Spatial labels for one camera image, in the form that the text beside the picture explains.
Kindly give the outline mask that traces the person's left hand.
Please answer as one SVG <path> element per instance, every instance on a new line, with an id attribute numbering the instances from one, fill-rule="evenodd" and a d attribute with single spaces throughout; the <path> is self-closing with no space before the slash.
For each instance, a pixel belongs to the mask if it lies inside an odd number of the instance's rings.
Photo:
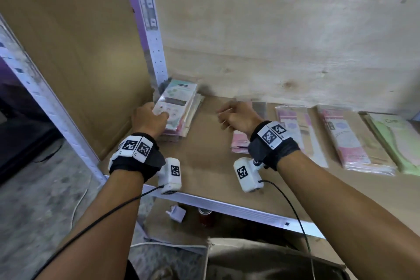
<path id="1" fill-rule="evenodd" d="M 165 131 L 168 121 L 153 114 L 154 106 L 154 102 L 147 102 L 133 110 L 131 124 L 134 133 L 145 133 L 156 139 Z"/>

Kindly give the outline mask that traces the person's right hand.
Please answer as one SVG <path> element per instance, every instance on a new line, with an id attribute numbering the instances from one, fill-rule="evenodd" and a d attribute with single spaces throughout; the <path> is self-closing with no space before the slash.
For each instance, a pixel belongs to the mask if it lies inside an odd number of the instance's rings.
<path id="1" fill-rule="evenodd" d="M 228 129 L 232 132 L 238 130 L 249 137 L 255 131 L 255 128 L 264 121 L 246 102 L 241 101 L 228 101 L 217 110 L 217 114 L 220 109 L 229 106 L 235 107 L 235 129 Z"/>

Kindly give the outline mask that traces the white and teal packet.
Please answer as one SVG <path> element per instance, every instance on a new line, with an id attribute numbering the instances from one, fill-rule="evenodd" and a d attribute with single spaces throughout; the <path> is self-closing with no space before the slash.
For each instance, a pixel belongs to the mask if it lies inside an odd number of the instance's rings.
<path id="1" fill-rule="evenodd" d="M 197 83 L 176 79 L 170 81 L 153 108 L 155 115 L 160 115 L 163 112 L 169 114 L 166 130 L 176 131 L 182 124 L 197 90 Z"/>

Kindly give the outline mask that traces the person's right forearm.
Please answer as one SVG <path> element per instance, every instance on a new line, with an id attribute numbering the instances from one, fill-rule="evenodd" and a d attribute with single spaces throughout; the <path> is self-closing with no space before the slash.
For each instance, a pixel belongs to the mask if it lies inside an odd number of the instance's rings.
<path id="1" fill-rule="evenodd" d="M 420 236 L 301 151 L 277 171 L 358 280 L 420 280 Z"/>

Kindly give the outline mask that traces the stack of pastel packets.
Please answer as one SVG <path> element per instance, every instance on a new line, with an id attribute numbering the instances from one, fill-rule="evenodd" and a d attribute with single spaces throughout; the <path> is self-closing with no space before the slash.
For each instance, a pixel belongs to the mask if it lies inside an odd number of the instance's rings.
<path id="1" fill-rule="evenodd" d="M 192 119 L 194 118 L 198 108 L 200 107 L 201 103 L 204 100 L 204 97 L 199 93 L 200 80 L 198 78 L 195 78 L 195 77 L 187 77 L 187 76 L 184 76 L 184 75 L 174 75 L 170 78 L 169 81 L 166 81 L 164 83 L 165 87 L 164 87 L 163 92 L 165 91 L 166 87 L 168 86 L 168 84 L 170 83 L 170 81 L 172 79 L 182 80 L 182 81 L 191 81 L 191 82 L 197 83 L 198 84 L 198 90 L 197 90 L 196 95 L 194 96 L 194 99 L 192 101 L 192 104 L 191 104 L 188 112 L 184 116 L 182 124 L 178 127 L 178 129 L 176 131 L 168 131 L 168 130 L 165 129 L 163 134 L 161 134 L 159 136 L 158 140 L 159 141 L 165 141 L 165 142 L 177 142 L 178 140 L 180 140 L 182 138 L 185 138 L 187 136 L 188 131 L 191 127 Z"/>

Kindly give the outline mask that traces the clear plastic packet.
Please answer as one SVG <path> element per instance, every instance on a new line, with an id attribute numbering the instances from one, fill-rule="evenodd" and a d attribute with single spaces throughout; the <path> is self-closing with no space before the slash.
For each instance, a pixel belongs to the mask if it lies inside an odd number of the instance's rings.
<path id="1" fill-rule="evenodd" d="M 237 101 L 246 102 L 262 119 L 268 119 L 267 102 L 258 95 L 240 95 L 234 97 Z"/>

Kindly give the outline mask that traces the pink and white packet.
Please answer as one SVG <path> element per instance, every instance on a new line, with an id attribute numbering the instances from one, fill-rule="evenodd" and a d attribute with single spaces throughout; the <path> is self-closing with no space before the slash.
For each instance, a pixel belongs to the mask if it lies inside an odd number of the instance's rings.
<path id="1" fill-rule="evenodd" d="M 275 107 L 277 120 L 297 142 L 302 152 L 317 165 L 328 168 L 327 160 L 312 126 L 308 108 L 279 105 Z"/>

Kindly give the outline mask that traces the white power adapter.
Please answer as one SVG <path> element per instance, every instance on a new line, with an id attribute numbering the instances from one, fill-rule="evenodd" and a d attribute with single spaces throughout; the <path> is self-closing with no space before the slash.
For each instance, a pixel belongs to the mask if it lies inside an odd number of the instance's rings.
<path id="1" fill-rule="evenodd" d="M 176 221 L 177 223 L 182 223 L 186 216 L 186 209 L 180 207 L 179 205 L 171 205 L 169 210 L 166 210 L 165 213 L 171 220 Z"/>

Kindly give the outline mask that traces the grey label sticker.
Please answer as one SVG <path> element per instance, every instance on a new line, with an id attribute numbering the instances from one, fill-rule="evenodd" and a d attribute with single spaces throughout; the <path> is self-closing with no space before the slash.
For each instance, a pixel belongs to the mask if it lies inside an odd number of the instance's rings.
<path id="1" fill-rule="evenodd" d="M 142 7 L 142 16 L 144 19 L 146 31 L 157 31 L 158 20 L 156 16 L 154 0 L 140 0 L 140 4 Z"/>

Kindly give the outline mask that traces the red can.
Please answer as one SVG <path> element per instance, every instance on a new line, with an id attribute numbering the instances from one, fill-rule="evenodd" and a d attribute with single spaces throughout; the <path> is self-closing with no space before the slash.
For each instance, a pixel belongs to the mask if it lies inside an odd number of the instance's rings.
<path id="1" fill-rule="evenodd" d="M 214 225 L 214 215 L 213 211 L 204 209 L 204 208 L 197 208 L 199 213 L 199 221 L 200 224 L 206 228 L 210 228 Z"/>

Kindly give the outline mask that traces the pink and brown packet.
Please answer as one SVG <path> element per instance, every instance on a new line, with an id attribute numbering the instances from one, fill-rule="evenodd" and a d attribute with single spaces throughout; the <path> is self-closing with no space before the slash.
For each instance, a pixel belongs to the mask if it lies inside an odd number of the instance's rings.
<path id="1" fill-rule="evenodd" d="M 317 110 L 344 169 L 395 176 L 396 164 L 358 112 L 326 104 L 317 105 Z"/>

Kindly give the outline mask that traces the brown cardboard box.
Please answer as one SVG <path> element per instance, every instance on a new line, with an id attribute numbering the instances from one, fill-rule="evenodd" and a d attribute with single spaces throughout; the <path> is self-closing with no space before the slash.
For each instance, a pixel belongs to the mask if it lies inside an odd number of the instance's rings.
<path id="1" fill-rule="evenodd" d="M 202 280 L 351 280 L 309 253 L 240 238 L 209 238 Z"/>

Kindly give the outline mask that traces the green packet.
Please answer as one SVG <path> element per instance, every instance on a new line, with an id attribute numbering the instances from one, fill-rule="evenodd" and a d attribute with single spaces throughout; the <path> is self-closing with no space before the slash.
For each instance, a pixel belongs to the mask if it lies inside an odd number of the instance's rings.
<path id="1" fill-rule="evenodd" d="M 420 177 L 420 133 L 399 115 L 366 113 L 371 130 L 402 174 Z"/>

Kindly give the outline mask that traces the white perforated shelf post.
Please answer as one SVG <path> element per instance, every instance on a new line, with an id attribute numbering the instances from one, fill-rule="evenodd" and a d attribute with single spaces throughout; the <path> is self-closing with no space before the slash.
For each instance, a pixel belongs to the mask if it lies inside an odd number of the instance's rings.
<path id="1" fill-rule="evenodd" d="M 169 80 L 169 77 L 165 62 L 162 37 L 160 33 L 160 23 L 158 20 L 156 1 L 154 0 L 158 21 L 157 31 L 146 31 L 140 0 L 130 0 L 130 3 L 134 11 L 134 17 L 138 28 L 142 49 L 144 51 L 147 69 L 151 77 L 151 85 L 155 91 L 162 93 L 165 88 L 164 83 Z"/>

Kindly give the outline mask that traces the white metal shelf post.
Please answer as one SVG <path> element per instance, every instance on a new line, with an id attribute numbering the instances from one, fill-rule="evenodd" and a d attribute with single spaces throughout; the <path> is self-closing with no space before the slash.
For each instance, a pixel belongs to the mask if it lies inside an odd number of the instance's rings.
<path id="1" fill-rule="evenodd" d="M 76 154 L 103 185 L 107 181 L 98 168 L 99 158 L 72 120 L 71 116 L 48 85 L 33 60 L 18 41 L 12 29 L 0 13 L 0 57 L 31 94 L 44 113 L 50 118 Z"/>

